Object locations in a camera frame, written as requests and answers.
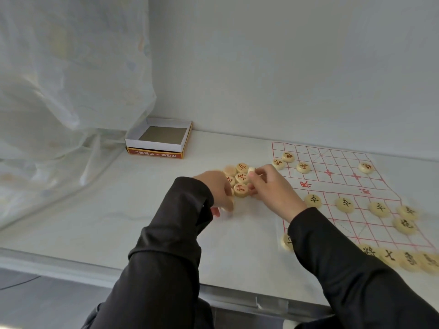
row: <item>floor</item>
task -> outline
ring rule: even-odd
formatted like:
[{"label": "floor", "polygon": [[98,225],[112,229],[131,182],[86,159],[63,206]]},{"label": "floor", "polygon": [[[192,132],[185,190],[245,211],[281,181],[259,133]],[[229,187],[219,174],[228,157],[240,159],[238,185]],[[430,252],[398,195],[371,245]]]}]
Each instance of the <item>floor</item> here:
[{"label": "floor", "polygon": [[[0,269],[0,329],[80,328],[110,290]],[[216,329],[282,329],[282,320],[213,309]]]}]

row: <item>open box lid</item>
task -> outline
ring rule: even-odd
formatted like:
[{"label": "open box lid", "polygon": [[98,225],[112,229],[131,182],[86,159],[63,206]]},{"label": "open box lid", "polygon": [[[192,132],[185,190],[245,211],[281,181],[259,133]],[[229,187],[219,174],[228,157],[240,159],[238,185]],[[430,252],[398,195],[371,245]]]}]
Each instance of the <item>open box lid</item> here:
[{"label": "open box lid", "polygon": [[192,121],[147,117],[125,138],[127,147],[182,152]]}]

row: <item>black jacket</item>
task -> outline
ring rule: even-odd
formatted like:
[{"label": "black jacket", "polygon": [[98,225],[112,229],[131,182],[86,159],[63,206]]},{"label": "black jacket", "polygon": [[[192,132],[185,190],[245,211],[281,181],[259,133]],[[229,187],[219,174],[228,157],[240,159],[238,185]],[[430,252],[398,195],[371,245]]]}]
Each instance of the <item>black jacket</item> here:
[{"label": "black jacket", "polygon": [[[91,329],[193,328],[201,257],[197,235],[212,220],[212,205],[205,184],[187,177],[175,180],[151,224],[142,229]],[[315,208],[300,213],[288,235],[344,327],[439,328],[433,307]]]}]

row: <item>white wall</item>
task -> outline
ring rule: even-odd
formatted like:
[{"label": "white wall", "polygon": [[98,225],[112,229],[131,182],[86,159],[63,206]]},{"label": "white wall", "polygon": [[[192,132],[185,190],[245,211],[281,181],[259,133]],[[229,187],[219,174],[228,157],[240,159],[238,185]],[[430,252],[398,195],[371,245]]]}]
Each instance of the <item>white wall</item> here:
[{"label": "white wall", "polygon": [[153,115],[439,160],[439,0],[150,0]]}]

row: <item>left hand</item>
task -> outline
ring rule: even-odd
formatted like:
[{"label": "left hand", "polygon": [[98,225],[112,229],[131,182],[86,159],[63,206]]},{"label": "left hand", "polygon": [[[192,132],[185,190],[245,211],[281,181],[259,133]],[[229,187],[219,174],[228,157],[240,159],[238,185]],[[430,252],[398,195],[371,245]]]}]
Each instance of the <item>left hand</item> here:
[{"label": "left hand", "polygon": [[218,208],[224,208],[226,211],[233,211],[232,187],[225,174],[221,171],[206,171],[193,177],[203,182],[213,195],[213,206],[210,209],[216,217],[220,216]]}]

